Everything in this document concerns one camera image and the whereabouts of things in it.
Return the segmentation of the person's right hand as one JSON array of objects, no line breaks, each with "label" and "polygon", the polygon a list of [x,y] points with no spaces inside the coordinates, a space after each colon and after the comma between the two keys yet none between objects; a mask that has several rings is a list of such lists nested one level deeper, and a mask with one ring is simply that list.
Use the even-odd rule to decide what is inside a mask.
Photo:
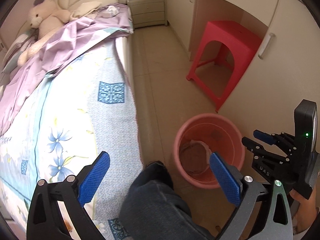
[{"label": "person's right hand", "polygon": [[313,224],[318,215],[318,209],[316,206],[316,187],[313,188],[312,194],[309,199],[305,199],[297,191],[291,190],[290,196],[299,202],[299,208],[294,216],[295,233],[302,233]]}]

